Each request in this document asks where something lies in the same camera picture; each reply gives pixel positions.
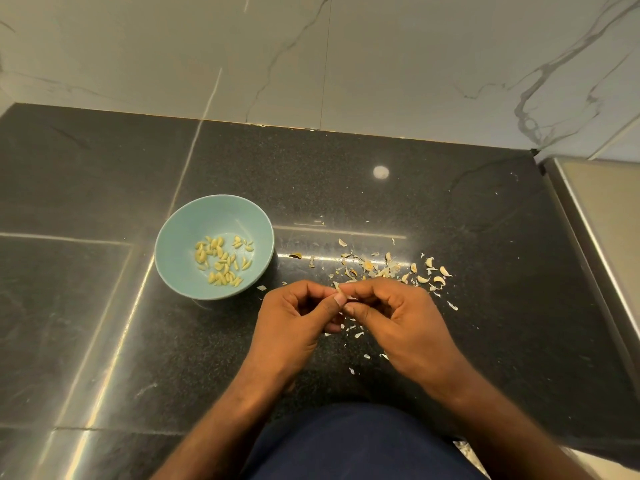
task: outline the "navy blue pants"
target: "navy blue pants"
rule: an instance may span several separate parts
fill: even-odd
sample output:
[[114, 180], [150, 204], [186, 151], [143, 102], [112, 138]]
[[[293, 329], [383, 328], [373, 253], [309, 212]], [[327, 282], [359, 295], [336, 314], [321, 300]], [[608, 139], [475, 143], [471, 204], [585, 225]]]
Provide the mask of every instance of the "navy blue pants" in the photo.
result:
[[486, 480], [455, 445], [411, 416], [372, 404], [334, 404], [268, 425], [244, 480]]

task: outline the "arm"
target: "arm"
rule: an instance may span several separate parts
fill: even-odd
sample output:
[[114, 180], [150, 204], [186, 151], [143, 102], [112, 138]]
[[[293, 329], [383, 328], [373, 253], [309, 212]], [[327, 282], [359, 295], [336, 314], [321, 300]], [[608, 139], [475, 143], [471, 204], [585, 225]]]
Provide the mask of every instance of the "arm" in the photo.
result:
[[237, 476], [280, 394], [311, 357], [320, 332], [341, 330], [337, 313], [345, 302], [333, 288], [311, 282], [267, 293], [240, 371], [153, 480]]
[[358, 298], [344, 311], [370, 330], [396, 370], [454, 414], [492, 479], [590, 480], [474, 370], [425, 290], [386, 278], [345, 283], [340, 290]]

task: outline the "light blue bowl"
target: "light blue bowl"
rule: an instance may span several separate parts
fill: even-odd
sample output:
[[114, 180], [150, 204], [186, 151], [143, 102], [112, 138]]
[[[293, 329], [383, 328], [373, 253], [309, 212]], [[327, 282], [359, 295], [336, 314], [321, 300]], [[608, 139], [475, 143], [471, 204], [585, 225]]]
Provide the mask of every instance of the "light blue bowl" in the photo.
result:
[[[253, 252], [247, 252], [244, 246], [234, 249], [236, 235], [253, 241]], [[229, 255], [236, 253], [238, 265], [242, 264], [242, 256], [252, 260], [245, 271], [231, 266], [243, 279], [238, 287], [209, 284], [209, 272], [216, 272], [215, 256], [208, 256], [210, 269], [198, 269], [195, 245], [206, 242], [205, 236], [224, 238], [223, 249]], [[271, 221], [260, 207], [236, 195], [209, 195], [176, 210], [164, 223], [156, 239], [156, 269], [167, 286], [183, 296], [201, 300], [226, 298], [258, 281], [271, 261], [274, 245]]]

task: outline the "countertop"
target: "countertop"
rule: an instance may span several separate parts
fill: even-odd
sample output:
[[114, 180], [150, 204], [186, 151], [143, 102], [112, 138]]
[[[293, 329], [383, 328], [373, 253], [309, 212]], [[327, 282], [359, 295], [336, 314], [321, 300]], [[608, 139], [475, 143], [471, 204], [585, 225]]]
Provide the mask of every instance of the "countertop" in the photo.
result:
[[[478, 370], [563, 444], [640, 444], [640, 405], [529, 152], [214, 121], [191, 151], [197, 126], [20, 104], [0, 119], [8, 477], [146, 475], [224, 391], [264, 293], [196, 303], [152, 261], [171, 210], [215, 193], [260, 205], [279, 255], [319, 257], [277, 258], [268, 289], [330, 284], [338, 238], [434, 256], [453, 275], [435, 302]], [[274, 417], [365, 400], [454, 433], [379, 352], [368, 333], [322, 336]]]

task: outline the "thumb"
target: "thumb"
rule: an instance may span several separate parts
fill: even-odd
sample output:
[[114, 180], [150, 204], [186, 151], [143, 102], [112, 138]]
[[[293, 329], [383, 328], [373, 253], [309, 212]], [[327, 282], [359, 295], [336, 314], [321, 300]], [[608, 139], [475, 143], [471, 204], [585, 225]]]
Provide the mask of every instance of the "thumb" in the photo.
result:
[[331, 322], [332, 318], [338, 314], [345, 303], [347, 303], [347, 297], [344, 293], [338, 292], [332, 294], [318, 303], [318, 306], [316, 306], [311, 313], [308, 313], [307, 316], [313, 320], [319, 330], [322, 330], [324, 326]]
[[391, 320], [364, 303], [349, 303], [344, 307], [344, 312], [367, 327], [376, 339], [384, 334], [387, 327], [391, 325]]

